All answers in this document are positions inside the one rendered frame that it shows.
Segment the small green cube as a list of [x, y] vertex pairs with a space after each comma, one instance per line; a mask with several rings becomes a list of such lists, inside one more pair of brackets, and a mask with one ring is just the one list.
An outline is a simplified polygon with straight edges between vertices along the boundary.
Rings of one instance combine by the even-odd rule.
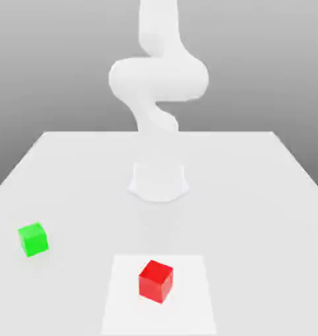
[[40, 222], [19, 228], [18, 235], [27, 257], [32, 257], [49, 249], [47, 234]]

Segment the small red cube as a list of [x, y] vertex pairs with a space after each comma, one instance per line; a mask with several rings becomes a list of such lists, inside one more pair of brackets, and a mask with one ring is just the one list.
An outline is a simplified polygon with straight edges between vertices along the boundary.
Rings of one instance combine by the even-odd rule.
[[173, 268], [150, 260], [138, 276], [139, 295], [163, 304], [173, 285]]

